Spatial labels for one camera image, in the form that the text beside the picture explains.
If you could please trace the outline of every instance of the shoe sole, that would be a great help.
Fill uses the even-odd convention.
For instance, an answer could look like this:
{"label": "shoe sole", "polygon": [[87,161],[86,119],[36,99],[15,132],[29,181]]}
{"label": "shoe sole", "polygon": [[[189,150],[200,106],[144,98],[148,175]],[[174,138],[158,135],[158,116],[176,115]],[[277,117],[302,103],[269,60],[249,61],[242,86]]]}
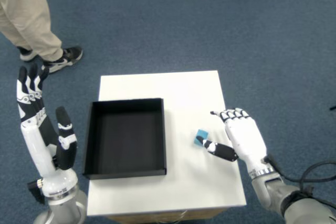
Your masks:
{"label": "shoe sole", "polygon": [[20,54],[20,60],[25,61],[25,62],[30,62],[30,61],[32,61],[36,56],[37,56],[37,54],[32,54],[32,55],[29,55],[29,56]]}
{"label": "shoe sole", "polygon": [[61,65],[54,65],[52,66],[51,68],[49,68],[49,73],[55,73],[56,71],[58,70],[61,70],[62,68],[65,68],[67,66],[72,66],[74,64],[76,64],[81,58],[82,58],[82,55],[83,55],[83,51],[80,53],[80,55],[77,57],[76,61],[75,62],[68,62],[66,64],[61,64]]}

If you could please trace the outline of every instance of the blue carpet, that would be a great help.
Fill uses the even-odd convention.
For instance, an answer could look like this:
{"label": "blue carpet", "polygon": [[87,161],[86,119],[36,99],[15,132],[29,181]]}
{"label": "blue carpet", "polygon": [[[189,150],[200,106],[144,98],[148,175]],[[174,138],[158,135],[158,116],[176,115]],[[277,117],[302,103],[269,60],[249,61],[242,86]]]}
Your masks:
{"label": "blue carpet", "polygon": [[[228,108],[245,108],[257,121],[269,152],[298,177],[311,164],[335,159],[335,0],[48,0],[54,33],[64,47],[81,45],[83,59],[48,77],[47,111],[64,105],[79,149],[80,186],[88,105],[104,74],[218,70]],[[32,223],[45,207],[26,183],[38,177],[19,129],[15,93],[18,51],[0,35],[1,224]],[[246,207],[211,220],[185,223],[283,223],[260,206],[239,162]],[[327,176],[335,168],[315,174]],[[335,183],[315,195],[336,202]],[[88,218],[86,223],[112,223]]]}

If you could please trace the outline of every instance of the person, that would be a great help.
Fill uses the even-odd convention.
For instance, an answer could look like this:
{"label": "person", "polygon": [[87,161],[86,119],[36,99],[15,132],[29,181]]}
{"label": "person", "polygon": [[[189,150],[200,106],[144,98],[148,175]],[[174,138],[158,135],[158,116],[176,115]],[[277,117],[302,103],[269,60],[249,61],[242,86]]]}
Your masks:
{"label": "person", "polygon": [[50,30],[47,0],[0,0],[0,31],[14,44],[20,59],[43,60],[42,69],[56,72],[81,59],[80,47],[62,49],[62,42]]}

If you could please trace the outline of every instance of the small blue block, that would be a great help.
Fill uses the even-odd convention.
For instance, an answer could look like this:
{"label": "small blue block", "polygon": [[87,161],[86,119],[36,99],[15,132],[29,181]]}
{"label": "small blue block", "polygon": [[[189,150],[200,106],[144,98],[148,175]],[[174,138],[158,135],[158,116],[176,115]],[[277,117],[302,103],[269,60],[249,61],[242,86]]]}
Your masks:
{"label": "small blue block", "polygon": [[[203,130],[198,130],[196,136],[201,136],[202,138],[207,139],[208,138],[208,133],[206,131],[203,131]],[[199,146],[202,146],[202,144],[199,142],[199,140],[197,140],[196,137],[194,139],[194,143],[199,145]]]}

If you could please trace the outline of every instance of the black tray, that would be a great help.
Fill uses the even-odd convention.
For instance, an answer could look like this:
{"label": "black tray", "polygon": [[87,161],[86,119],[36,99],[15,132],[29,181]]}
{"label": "black tray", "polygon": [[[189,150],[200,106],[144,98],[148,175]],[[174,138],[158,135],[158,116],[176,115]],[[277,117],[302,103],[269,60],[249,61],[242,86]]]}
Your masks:
{"label": "black tray", "polygon": [[91,103],[83,175],[165,175],[163,111],[160,98]]}

